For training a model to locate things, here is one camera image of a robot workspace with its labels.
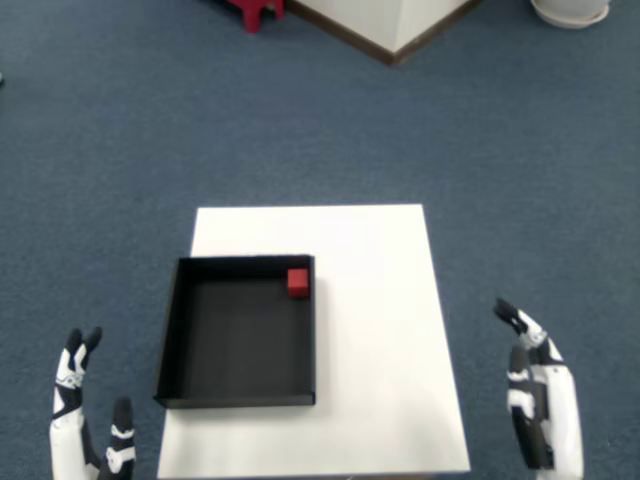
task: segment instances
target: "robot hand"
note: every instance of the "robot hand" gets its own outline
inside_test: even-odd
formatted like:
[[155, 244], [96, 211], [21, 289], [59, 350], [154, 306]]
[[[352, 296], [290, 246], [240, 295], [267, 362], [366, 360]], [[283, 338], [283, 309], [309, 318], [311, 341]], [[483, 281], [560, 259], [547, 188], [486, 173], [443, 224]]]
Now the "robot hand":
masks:
[[131, 480], [133, 477], [136, 454], [129, 399], [116, 401], [111, 441], [102, 462], [93, 450], [89, 425], [82, 412], [82, 381], [89, 356], [101, 337], [99, 328], [84, 340], [80, 330], [73, 330], [60, 356], [49, 428], [54, 480]]
[[493, 311], [520, 345], [511, 351], [507, 404], [527, 466], [538, 480], [582, 480], [582, 434], [573, 375], [553, 340], [502, 299]]

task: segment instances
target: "white tabletop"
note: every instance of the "white tabletop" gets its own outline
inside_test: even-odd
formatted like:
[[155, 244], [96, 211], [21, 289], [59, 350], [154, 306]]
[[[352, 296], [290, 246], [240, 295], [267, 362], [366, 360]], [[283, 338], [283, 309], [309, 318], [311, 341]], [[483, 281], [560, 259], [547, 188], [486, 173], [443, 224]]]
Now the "white tabletop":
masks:
[[158, 477], [468, 471], [420, 205], [200, 208], [193, 256], [316, 257], [317, 404], [168, 410]]

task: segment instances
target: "brown baseboard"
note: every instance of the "brown baseboard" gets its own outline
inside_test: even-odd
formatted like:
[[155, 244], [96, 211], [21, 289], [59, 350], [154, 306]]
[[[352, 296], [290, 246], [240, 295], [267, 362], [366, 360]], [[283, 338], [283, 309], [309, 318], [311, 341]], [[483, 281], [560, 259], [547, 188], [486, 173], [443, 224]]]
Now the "brown baseboard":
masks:
[[312, 8], [303, 5], [298, 0], [285, 0], [287, 10], [295, 15], [305, 19], [309, 23], [314, 24], [316, 27], [324, 30], [329, 35], [339, 38], [345, 43], [348, 43], [352, 47], [357, 48], [361, 52], [366, 53], [370, 57], [380, 60], [386, 65], [397, 65], [404, 62], [410, 55], [428, 44], [434, 37], [450, 28], [461, 17], [473, 10], [482, 0], [469, 0], [449, 15], [444, 17], [438, 23], [428, 28], [415, 39], [402, 47], [397, 52], [392, 52], [384, 47], [381, 47], [377, 43], [363, 37], [359, 33], [354, 32], [350, 28], [345, 27], [330, 19], [329, 17], [313, 10]]

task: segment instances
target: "red stool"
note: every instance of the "red stool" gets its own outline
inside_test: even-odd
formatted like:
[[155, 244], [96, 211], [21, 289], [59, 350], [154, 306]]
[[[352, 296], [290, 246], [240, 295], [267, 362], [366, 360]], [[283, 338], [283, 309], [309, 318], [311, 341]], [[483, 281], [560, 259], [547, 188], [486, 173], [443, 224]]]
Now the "red stool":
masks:
[[257, 33], [260, 30], [260, 12], [269, 4], [276, 9], [276, 17], [284, 17], [284, 0], [229, 0], [236, 7], [242, 9], [244, 15], [244, 28], [249, 33]]

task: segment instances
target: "white pot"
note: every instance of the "white pot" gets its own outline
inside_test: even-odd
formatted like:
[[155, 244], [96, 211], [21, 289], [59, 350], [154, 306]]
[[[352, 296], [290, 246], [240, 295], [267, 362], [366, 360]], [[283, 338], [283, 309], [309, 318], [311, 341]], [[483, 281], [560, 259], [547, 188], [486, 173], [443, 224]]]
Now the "white pot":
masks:
[[604, 20], [610, 0], [531, 0], [538, 15], [562, 28], [585, 28]]

